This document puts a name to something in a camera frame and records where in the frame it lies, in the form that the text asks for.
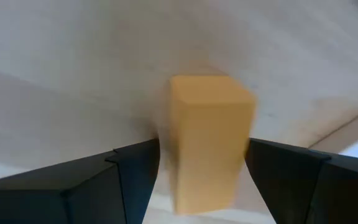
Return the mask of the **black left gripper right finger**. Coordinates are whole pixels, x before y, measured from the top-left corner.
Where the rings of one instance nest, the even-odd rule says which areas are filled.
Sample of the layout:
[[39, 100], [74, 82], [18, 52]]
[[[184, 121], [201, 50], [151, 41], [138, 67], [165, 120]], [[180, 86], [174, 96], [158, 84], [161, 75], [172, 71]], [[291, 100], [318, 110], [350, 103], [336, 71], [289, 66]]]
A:
[[358, 158], [252, 138], [245, 162], [276, 224], [358, 224]]

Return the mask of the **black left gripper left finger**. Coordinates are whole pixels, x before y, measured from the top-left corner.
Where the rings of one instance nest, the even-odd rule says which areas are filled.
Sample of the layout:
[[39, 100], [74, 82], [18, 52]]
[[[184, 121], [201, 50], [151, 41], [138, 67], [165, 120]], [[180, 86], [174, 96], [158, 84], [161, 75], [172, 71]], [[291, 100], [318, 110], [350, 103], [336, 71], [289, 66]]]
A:
[[0, 179], [0, 224], [142, 224], [157, 179], [151, 139]]

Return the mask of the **orange wooden block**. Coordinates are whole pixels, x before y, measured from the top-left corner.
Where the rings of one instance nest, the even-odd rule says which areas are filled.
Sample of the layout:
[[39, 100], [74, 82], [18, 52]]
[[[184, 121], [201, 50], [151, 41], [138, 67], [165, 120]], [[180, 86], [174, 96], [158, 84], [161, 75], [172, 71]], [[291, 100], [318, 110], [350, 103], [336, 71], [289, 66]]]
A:
[[170, 80], [170, 184], [176, 214], [232, 205], [255, 108], [255, 96], [229, 76]]

